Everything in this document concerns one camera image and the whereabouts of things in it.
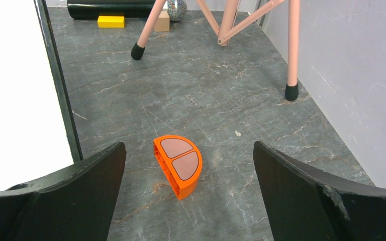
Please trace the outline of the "white whiteboard black frame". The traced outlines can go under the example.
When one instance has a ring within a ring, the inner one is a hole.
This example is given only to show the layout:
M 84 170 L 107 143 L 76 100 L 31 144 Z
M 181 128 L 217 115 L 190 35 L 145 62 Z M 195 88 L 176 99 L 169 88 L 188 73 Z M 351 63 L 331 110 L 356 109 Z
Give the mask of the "white whiteboard black frame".
M 45 1 L 0 1 L 0 191 L 82 159 Z

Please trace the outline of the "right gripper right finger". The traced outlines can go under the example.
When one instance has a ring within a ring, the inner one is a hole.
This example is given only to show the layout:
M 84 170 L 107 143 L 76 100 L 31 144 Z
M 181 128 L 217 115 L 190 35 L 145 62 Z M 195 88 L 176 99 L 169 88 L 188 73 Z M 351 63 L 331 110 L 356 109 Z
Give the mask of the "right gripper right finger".
M 350 181 L 255 142 L 275 240 L 386 240 L 386 189 Z

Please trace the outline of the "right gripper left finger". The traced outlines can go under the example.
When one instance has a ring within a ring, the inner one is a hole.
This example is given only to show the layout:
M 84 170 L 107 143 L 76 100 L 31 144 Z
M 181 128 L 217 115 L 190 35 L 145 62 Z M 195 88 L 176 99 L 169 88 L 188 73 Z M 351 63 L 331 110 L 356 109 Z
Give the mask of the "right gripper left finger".
M 124 143 L 0 191 L 0 240 L 106 240 L 126 160 Z

